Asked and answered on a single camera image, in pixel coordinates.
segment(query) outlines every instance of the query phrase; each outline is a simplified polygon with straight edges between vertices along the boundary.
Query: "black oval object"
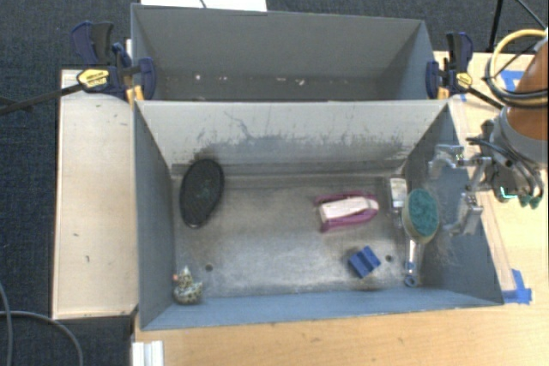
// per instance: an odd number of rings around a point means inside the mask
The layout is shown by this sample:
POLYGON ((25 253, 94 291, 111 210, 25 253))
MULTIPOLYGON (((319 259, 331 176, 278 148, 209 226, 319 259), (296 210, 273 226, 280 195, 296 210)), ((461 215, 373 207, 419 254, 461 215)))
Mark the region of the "black oval object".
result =
POLYGON ((181 217, 189 227, 206 223, 221 198, 225 177, 220 165, 211 159, 192 164, 183 177, 179 191, 181 217))

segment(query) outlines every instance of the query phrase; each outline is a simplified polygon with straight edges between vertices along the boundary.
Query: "gray bin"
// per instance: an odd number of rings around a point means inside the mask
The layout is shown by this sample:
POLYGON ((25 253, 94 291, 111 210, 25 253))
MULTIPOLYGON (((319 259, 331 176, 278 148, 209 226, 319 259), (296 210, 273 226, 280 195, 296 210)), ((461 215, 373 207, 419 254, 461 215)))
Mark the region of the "gray bin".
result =
POLYGON ((463 170, 445 170, 436 183, 426 175, 434 146, 457 139, 448 107, 417 99, 432 57, 422 22, 132 11, 134 55, 153 57, 160 80, 159 99, 137 102, 134 117, 143 329, 503 302, 482 225, 466 237, 440 230, 425 250, 423 285, 403 284, 405 237, 389 215, 388 177, 404 173, 410 189, 427 187, 443 224, 456 220, 468 179, 463 170), (325 38, 314 38, 319 29, 325 38), (309 38, 290 57, 293 44, 309 38), (391 87, 383 84, 388 77, 391 87), (221 164, 226 187, 210 221, 191 229, 178 192, 189 165, 202 158, 221 164), (315 197, 352 189, 376 194, 379 214, 321 233, 315 197), (366 245, 382 264, 359 279, 347 260, 366 245), (184 266, 204 284, 197 305, 173 302, 172 275, 184 266))

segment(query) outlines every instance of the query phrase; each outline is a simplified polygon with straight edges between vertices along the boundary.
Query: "dark carpet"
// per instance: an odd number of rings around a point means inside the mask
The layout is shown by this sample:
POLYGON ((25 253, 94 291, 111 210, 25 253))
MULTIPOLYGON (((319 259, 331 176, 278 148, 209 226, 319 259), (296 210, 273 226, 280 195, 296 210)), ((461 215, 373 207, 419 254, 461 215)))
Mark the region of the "dark carpet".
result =
MULTIPOLYGON (((25 99, 57 87, 64 64, 79 63, 69 31, 84 20, 115 23, 112 41, 130 36, 130 3, 138 0, 0 0, 0 95, 25 99)), ((523 0, 547 22, 547 0, 523 0)), ((445 33, 466 31, 486 48, 496 0, 268 0, 272 10, 407 17, 425 20, 433 47, 445 33)), ((505 0, 501 38, 538 27, 514 0, 505 0)), ((0 117, 0 281, 12 309, 48 314, 55 210, 57 105, 0 117)), ((65 322, 80 340, 86 365, 125 365, 130 319, 65 322)), ((0 364, 5 362, 0 321, 0 364)), ((70 365, 76 355, 54 328, 15 319, 14 364, 70 365)))

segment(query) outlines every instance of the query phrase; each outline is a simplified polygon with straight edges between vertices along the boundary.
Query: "bin floor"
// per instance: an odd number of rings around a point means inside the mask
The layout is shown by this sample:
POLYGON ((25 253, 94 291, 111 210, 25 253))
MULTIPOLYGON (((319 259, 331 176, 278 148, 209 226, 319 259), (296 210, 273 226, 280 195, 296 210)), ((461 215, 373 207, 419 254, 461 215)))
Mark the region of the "bin floor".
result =
POLYGON ((205 297, 375 290, 402 283, 404 238, 389 216, 380 175, 226 173, 220 204, 200 229, 181 219, 181 180, 172 180, 175 268, 188 266, 203 282, 205 297), (321 233, 315 197, 356 189, 377 195, 378 215, 366 224, 321 233), (382 264, 360 279, 347 261, 366 245, 382 264))

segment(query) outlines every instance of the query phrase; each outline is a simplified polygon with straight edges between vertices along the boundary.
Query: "green sponge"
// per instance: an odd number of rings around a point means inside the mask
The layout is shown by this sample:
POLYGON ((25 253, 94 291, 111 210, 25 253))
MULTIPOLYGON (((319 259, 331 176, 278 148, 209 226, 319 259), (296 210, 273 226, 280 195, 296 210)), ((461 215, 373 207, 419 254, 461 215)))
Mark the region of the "green sponge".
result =
POLYGON ((402 209, 402 223, 407 234, 417 243, 429 243, 438 229, 437 202, 425 189, 408 194, 402 209))

